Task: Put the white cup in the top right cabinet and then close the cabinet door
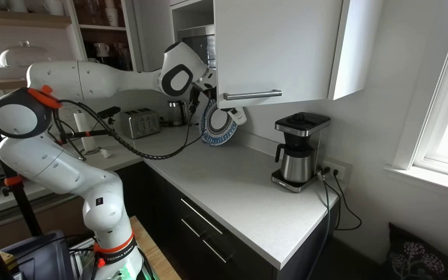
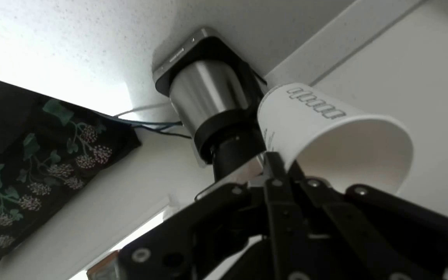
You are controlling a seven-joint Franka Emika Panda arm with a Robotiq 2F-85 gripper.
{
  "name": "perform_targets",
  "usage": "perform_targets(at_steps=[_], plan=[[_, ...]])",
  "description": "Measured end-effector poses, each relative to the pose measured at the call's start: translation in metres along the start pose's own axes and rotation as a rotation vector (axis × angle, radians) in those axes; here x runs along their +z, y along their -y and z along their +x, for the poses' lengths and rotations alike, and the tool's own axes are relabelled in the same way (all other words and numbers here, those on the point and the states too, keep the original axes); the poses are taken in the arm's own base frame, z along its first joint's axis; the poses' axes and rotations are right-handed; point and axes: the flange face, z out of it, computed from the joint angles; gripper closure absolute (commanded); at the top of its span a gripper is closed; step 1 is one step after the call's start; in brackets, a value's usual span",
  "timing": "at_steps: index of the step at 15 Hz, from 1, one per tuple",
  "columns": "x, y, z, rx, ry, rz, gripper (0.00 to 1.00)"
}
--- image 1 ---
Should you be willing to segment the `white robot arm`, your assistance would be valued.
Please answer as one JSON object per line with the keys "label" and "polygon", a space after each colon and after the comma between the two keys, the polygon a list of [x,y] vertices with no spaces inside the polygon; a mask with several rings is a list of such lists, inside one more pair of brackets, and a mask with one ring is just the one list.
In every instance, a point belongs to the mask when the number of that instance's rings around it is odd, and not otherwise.
{"label": "white robot arm", "polygon": [[184,42],[170,45],[156,71],[125,71],[88,60],[38,62],[27,85],[0,98],[0,160],[21,175],[55,192],[85,199],[85,224],[96,233],[96,280],[155,280],[125,206],[122,178],[96,168],[57,144],[49,127],[58,110],[88,98],[128,90],[158,90],[169,96],[217,87],[217,70]]}

